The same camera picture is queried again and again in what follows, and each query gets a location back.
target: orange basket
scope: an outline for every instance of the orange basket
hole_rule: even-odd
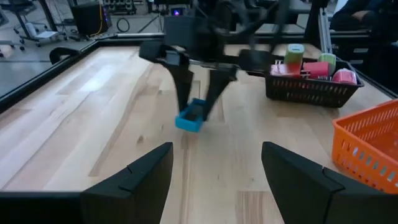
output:
[[[356,180],[398,194],[398,100],[333,121],[333,162]]]

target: blue block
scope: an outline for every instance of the blue block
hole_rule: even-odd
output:
[[[195,105],[205,105],[206,101],[205,100],[200,100],[194,98],[193,101],[185,108],[183,111],[180,112],[178,116],[175,117],[175,126],[184,129],[186,131],[190,132],[199,132],[202,124],[203,124],[203,116],[198,116],[196,120],[190,121],[185,119],[184,117],[192,110],[194,109]]]

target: black plastic basket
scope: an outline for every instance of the black plastic basket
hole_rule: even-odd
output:
[[[284,58],[276,57],[275,59],[283,60]],[[309,58],[305,58],[303,61],[316,62],[316,60]],[[355,71],[348,62],[337,60],[336,71],[341,68]],[[266,94],[268,98],[273,100],[340,108],[359,87],[364,86],[358,74],[356,80],[356,85],[349,85],[326,80],[266,75]]]

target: wooden table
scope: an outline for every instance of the wooden table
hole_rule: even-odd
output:
[[[319,54],[306,50],[307,57]],[[0,115],[2,190],[84,190],[172,141],[162,223],[283,223],[262,168],[262,142],[336,170],[332,119],[390,100],[366,84],[340,109],[272,101],[263,78],[239,72],[201,132],[192,134],[174,125],[168,71],[137,52],[100,48]],[[192,70],[191,97],[203,98],[207,70]]]

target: cable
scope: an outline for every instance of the cable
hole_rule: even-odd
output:
[[[119,26],[120,21],[126,21],[126,23],[127,23],[127,29],[126,30],[120,29],[120,26]],[[116,28],[118,28],[118,31],[120,31],[120,32],[127,32],[127,31],[130,30],[130,23],[129,23],[129,21],[127,19],[122,17],[122,18],[118,19],[118,21],[116,23]]]
[[[101,19],[101,20],[100,20],[100,21],[101,21],[101,24],[99,25],[99,30],[98,30],[98,32],[95,33],[95,34],[91,34],[90,37],[93,37],[93,36],[95,36],[95,35],[98,35],[98,34],[100,34],[101,31],[102,31],[102,23],[103,23],[102,5],[101,5],[100,2],[98,2],[98,5],[99,5],[99,18]]]

